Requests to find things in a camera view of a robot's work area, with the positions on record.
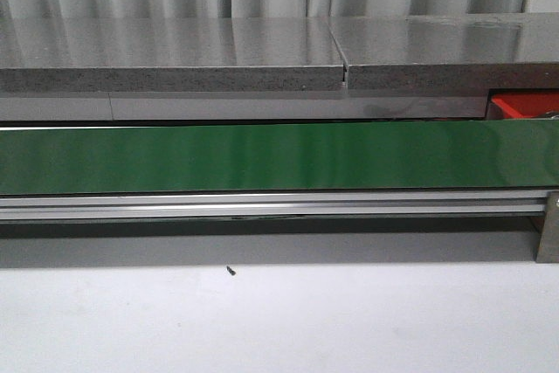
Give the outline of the grey stone slab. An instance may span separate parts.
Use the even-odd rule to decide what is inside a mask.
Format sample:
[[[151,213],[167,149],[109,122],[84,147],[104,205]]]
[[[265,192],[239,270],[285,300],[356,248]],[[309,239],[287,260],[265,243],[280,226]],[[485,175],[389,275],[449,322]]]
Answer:
[[[25,18],[1,22],[5,92],[335,91],[319,18]]]
[[[350,89],[556,89],[555,13],[332,17]]]

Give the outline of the grey stone slab left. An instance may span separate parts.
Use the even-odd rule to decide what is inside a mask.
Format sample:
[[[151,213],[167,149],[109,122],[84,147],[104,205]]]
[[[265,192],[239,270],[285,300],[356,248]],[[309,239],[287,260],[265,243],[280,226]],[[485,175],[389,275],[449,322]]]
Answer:
[[[1,22],[5,92],[335,91],[319,18],[25,18]]]

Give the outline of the red plastic tray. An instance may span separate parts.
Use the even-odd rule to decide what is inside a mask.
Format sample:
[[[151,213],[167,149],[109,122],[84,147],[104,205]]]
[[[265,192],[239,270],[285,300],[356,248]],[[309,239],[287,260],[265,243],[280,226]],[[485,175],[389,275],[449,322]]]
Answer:
[[[491,103],[504,119],[554,118],[558,115],[558,93],[500,93]]]

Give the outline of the grey stone slab right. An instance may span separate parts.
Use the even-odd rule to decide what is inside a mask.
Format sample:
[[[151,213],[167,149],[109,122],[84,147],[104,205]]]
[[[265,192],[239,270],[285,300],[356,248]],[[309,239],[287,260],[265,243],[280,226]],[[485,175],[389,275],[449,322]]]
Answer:
[[[555,13],[332,17],[350,89],[556,89]]]

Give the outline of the green conveyor belt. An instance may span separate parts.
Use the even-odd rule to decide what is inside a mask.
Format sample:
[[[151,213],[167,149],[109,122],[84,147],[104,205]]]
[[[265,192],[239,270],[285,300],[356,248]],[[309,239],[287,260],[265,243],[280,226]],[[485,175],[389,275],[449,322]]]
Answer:
[[[4,130],[4,195],[553,187],[551,120]]]

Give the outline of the steel conveyor support bracket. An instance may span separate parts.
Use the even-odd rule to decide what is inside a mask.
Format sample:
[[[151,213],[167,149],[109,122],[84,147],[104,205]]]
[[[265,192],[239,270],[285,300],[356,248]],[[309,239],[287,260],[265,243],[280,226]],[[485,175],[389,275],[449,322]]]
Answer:
[[[537,263],[557,263],[559,260],[559,212],[558,192],[549,194],[546,204],[542,233],[535,261]]]

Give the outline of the aluminium conveyor frame rail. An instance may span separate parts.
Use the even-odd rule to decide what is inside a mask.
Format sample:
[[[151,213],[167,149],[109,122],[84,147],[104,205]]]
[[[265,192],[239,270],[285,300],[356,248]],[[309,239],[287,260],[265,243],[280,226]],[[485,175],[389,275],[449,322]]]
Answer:
[[[7,197],[3,221],[300,216],[501,215],[544,212],[549,190],[389,190]]]

